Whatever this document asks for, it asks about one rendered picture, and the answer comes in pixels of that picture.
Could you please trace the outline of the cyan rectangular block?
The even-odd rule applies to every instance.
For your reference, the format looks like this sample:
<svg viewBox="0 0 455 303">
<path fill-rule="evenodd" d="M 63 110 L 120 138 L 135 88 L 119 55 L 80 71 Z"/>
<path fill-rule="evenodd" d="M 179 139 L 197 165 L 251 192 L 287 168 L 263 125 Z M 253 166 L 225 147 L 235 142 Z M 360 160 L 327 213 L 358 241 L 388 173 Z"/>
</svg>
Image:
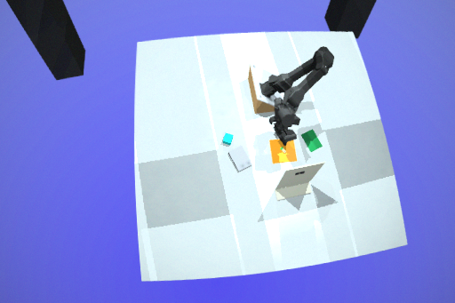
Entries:
<svg viewBox="0 0 455 303">
<path fill-rule="evenodd" d="M 234 136 L 234 135 L 232 135 L 232 134 L 226 133 L 225 136 L 224 136 L 224 139 L 223 139 L 223 143 L 228 144 L 228 145 L 231 145 L 233 136 Z"/>
</svg>

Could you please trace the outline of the orange flat square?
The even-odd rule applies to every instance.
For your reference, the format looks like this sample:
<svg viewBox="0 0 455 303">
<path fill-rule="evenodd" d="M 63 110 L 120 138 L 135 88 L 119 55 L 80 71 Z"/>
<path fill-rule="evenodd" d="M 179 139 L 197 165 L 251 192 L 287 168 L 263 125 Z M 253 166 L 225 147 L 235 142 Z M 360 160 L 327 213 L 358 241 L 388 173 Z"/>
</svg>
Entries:
<svg viewBox="0 0 455 303">
<path fill-rule="evenodd" d="M 297 161 L 295 148 L 294 148 L 294 140 L 287 142 L 287 145 L 284 146 L 280 140 L 270 140 L 270 147 L 271 147 L 271 157 L 272 163 L 283 163 L 283 162 L 292 162 Z M 284 154 L 283 151 L 286 151 Z"/>
</svg>

